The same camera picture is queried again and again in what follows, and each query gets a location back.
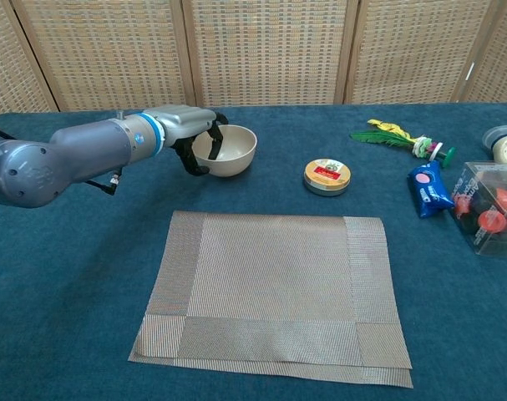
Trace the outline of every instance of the blue table surface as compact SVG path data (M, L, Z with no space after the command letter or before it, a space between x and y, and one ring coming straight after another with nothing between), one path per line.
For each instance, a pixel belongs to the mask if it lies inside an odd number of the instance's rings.
M451 190L465 161L489 159L481 136L507 104L218 110L257 134L241 175L187 175L166 149L126 168L113 197L72 185L43 208L0 206L0 399L507 399L507 258L475 255L446 212L418 218L406 176L423 160L348 137L375 118L456 146ZM110 117L2 114L0 129L48 140ZM349 166L345 194L304 187L320 157ZM128 362L176 210L381 218L414 389Z

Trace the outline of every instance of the wicker panel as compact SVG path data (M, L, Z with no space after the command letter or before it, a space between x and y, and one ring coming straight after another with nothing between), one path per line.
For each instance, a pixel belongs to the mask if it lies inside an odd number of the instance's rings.
M63 109L186 103L170 2L24 0L17 10Z
M185 0L198 99L332 104L345 10L334 0Z
M507 8L498 22L465 100L507 102Z
M37 64L25 54L16 28L0 0L0 114L49 111L53 109L50 94L47 98L40 86L31 62L35 68Z
M346 100L448 102L489 3L364 0Z

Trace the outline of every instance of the tin lid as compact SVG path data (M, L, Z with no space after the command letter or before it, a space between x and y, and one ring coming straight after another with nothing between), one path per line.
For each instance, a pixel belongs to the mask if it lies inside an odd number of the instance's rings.
M350 182L350 169L333 159L317 159L305 167L306 183L319 190L337 191L346 188Z

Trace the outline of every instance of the blue ring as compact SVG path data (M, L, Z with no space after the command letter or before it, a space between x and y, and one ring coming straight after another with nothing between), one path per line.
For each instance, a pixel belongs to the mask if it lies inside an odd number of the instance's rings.
M147 121L148 123L150 123L151 127L153 128L153 131L155 132L155 138L156 138L156 147L155 147L155 150L153 150L153 154L151 156L155 156L157 153L159 153L159 149L160 149L160 132L159 132L159 127L156 126L155 122L153 121L153 119L150 119L147 115L145 115L144 113L137 113L137 115L139 115L140 117L142 117L145 121Z

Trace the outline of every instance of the bowl rim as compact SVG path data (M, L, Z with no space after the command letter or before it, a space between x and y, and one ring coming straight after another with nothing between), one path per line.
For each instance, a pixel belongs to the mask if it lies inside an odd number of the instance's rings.
M256 149L256 143L257 143L257 139L256 139L256 135L255 133L250 130L249 128L247 127L244 127L243 125L237 125L237 124L223 124L223 125L220 125L220 127L238 127L238 128L242 128L242 129L245 129L246 131L249 131L249 133L251 135L253 135L253 139L255 140L255 143L253 144L253 147L251 149L249 149L245 154L243 154L242 156L238 156L238 157L235 157L233 159L225 159L225 160L210 160L210 159L206 159L205 157L201 157L201 156L198 156L196 154L194 154L194 156L198 159L201 159L203 161L209 161L210 163L226 163L226 162L229 162L229 161L233 161L233 160L238 160L238 159L242 159L243 157L246 157L248 156L251 152L254 152L255 149Z

